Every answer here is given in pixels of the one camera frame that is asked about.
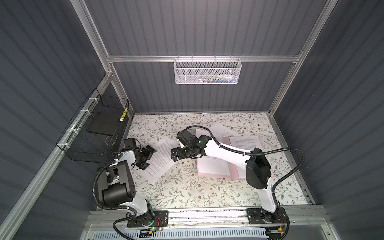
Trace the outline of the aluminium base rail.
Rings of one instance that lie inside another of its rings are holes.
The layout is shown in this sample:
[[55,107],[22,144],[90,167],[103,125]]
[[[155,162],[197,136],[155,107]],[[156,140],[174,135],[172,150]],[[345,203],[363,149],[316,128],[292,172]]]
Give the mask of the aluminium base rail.
[[[283,206],[291,225],[315,225],[329,221],[322,205]],[[213,227],[248,225],[247,207],[168,209],[168,227]],[[110,229],[112,223],[126,216],[124,211],[91,211],[85,228]]]

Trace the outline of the aluminium corner frame post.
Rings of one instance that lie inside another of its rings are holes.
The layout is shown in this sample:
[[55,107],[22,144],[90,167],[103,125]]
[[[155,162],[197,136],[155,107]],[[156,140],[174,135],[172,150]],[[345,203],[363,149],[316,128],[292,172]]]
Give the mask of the aluminium corner frame post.
[[[102,37],[97,29],[95,21],[93,20],[89,8],[87,7],[86,1],[76,1],[70,0],[105,72],[107,75],[110,75],[112,86],[119,98],[128,99],[129,97],[126,93],[126,90],[122,84],[122,81],[117,73],[116,68],[112,63],[109,63],[107,57],[109,53],[105,44],[102,40]],[[134,108],[132,107],[131,101],[129,100],[129,113],[131,116],[134,115]]]

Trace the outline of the pink file folder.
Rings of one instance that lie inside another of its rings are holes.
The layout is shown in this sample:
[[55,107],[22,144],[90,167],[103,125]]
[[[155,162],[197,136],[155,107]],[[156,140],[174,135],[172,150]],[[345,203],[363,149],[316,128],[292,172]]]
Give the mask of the pink file folder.
[[[210,130],[220,143],[243,150],[263,149],[261,140],[257,135],[241,136],[220,124],[213,124]],[[197,159],[197,169],[198,175],[205,177],[228,178],[232,180],[246,178],[246,171],[244,169],[219,158],[202,157]]]

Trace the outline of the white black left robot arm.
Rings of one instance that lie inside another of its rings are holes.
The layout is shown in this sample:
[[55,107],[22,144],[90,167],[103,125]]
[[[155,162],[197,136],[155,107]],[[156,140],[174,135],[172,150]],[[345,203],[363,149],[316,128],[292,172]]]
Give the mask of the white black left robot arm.
[[146,170],[148,160],[157,151],[141,147],[134,138],[124,140],[124,147],[112,155],[113,162],[100,168],[93,182],[92,195],[96,205],[108,211],[126,210],[136,224],[150,226],[155,219],[151,204],[136,193],[132,172]]

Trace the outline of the yellow marker pen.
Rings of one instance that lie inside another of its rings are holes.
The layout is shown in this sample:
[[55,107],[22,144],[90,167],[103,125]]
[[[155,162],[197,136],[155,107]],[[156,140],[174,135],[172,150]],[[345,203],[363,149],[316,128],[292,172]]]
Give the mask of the yellow marker pen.
[[121,117],[120,117],[120,122],[123,122],[123,121],[124,121],[124,119],[125,119],[127,113],[128,113],[128,108],[125,108],[124,111],[123,111],[123,113],[122,113],[122,115],[121,115]]

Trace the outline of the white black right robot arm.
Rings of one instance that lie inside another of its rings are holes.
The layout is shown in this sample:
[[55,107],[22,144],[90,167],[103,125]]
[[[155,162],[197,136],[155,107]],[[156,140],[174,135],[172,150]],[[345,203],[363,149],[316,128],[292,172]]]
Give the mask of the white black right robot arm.
[[246,180],[257,190],[261,209],[256,215],[265,223],[275,223],[283,219],[282,210],[274,196],[271,165],[263,155],[261,143],[255,138],[255,147],[244,150],[242,145],[235,148],[229,144],[240,137],[216,137],[209,131],[197,130],[194,135],[189,130],[178,132],[176,139],[180,146],[171,150],[171,158],[196,160],[198,175],[204,177]]

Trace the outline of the horizontal aluminium frame bar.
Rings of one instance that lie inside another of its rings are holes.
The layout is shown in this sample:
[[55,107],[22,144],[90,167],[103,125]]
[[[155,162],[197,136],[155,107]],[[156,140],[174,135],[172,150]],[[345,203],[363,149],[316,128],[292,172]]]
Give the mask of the horizontal aluminium frame bar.
[[172,63],[177,62],[233,62],[240,60],[244,63],[297,63],[300,55],[278,56],[107,56],[109,63]]

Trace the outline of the pens in white basket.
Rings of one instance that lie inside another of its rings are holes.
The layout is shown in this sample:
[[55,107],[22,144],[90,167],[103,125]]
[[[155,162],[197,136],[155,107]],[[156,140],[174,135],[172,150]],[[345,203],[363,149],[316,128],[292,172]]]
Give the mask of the pens in white basket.
[[205,76],[199,79],[202,83],[227,83],[227,84],[236,84],[238,82],[238,76],[235,75],[216,75],[216,76]]

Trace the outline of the black foam pad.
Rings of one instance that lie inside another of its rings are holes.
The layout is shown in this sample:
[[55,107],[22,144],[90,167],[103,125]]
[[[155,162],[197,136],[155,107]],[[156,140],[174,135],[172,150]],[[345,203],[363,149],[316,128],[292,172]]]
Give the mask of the black foam pad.
[[118,132],[120,115],[99,112],[92,120],[87,131],[93,134],[113,136]]

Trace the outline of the floral patterned table mat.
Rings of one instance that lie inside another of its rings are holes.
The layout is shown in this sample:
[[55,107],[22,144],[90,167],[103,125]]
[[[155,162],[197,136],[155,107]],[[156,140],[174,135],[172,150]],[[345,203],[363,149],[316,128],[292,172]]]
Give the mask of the floral patterned table mat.
[[[281,144],[267,113],[157,114],[136,115],[127,133],[143,146],[154,146],[162,138],[175,139],[188,126],[210,128],[221,124],[241,136],[258,136],[263,149],[279,149]],[[142,171],[134,171],[137,192],[155,209],[251,207],[261,204],[256,189],[245,180],[203,177],[194,160],[182,160],[151,184]]]

